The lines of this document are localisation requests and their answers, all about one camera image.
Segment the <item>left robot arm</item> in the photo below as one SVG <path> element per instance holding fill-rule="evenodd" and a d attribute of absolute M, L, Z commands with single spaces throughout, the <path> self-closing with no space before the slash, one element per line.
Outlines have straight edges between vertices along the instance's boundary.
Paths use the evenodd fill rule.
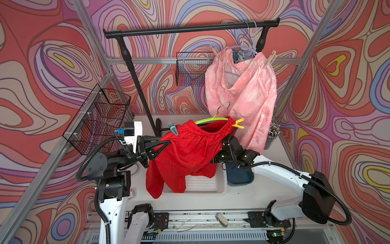
<path fill-rule="evenodd" d="M 170 145 L 160 137 L 138 136 L 134 145 L 122 137 L 110 137 L 98 144 L 76 173 L 76 181 L 96 182 L 94 207 L 101 219 L 100 244 L 139 244 L 168 227 L 169 215 L 154 214 L 150 203 L 136 205 L 126 213 L 131 196 L 131 172 L 136 163 L 148 168 Z"/>

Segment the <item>red shorts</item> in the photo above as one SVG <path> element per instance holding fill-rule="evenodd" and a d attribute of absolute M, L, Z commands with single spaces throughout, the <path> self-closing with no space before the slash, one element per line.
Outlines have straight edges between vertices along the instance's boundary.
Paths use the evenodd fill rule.
<path fill-rule="evenodd" d="M 170 144 L 149 162 L 146 173 L 146 189 L 151 197 L 158 199 L 165 185 L 174 193 L 184 193 L 188 175 L 213 178 L 217 166 L 210 162 L 221 150 L 221 141 L 234 131 L 234 124 L 231 117 L 204 127 L 190 120 L 177 126 L 177 136 L 166 134 L 161 140 Z"/>

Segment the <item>teal grey clothespin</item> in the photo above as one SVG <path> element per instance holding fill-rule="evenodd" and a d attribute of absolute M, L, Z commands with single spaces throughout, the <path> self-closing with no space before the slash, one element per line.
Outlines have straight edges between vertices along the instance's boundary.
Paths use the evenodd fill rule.
<path fill-rule="evenodd" d="M 175 136 L 178 136 L 179 135 L 179 132 L 177 130 L 177 127 L 175 126 L 175 124 L 173 122 L 170 122 L 168 123 L 168 128 L 170 129 L 170 131 L 175 135 Z"/>

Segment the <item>green hanger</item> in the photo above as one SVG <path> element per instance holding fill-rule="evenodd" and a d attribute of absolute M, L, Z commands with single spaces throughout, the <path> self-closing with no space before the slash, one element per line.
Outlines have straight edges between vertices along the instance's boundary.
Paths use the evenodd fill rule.
<path fill-rule="evenodd" d="M 225 102 L 225 103 L 221 104 L 217 108 L 217 113 L 216 113 L 216 115 L 214 117 L 196 121 L 195 124 L 196 125 L 200 125 L 200 124 L 205 124 L 205 123 L 212 123 L 212 122 L 215 122 L 215 121 L 228 121 L 229 120 L 228 118 L 226 118 L 226 117 L 218 117 L 218 114 L 219 114 L 219 110 L 221 108 L 223 108 L 224 106 L 226 106 L 226 105 L 227 105 L 226 109 L 229 109 L 230 104 L 231 104 L 230 102 Z"/>

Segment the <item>yellow clothespin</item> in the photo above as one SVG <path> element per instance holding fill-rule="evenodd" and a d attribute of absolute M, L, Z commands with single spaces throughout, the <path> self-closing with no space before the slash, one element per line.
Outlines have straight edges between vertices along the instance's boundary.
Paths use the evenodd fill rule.
<path fill-rule="evenodd" d="M 232 126 L 235 127 L 235 128 L 239 128 L 239 129 L 245 129 L 244 126 L 240 125 L 240 123 L 242 123 L 242 122 L 244 122 L 244 121 L 245 121 L 245 119 L 236 120 L 236 121 L 235 121 L 235 124 L 232 125 Z"/>

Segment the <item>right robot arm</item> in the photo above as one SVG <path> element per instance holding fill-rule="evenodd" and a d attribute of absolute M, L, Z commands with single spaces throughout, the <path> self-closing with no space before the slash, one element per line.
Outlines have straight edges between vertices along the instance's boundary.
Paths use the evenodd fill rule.
<path fill-rule="evenodd" d="M 348 207 L 323 173 L 297 171 L 273 162 L 256 151 L 244 149 L 234 136 L 226 136 L 221 143 L 222 149 L 211 164 L 233 163 L 238 169 L 265 176 L 297 194 L 296 198 L 270 201 L 260 217 L 248 219 L 254 227 L 279 227 L 297 218 L 308 218 L 317 224 L 331 222 L 348 226 L 352 223 Z"/>

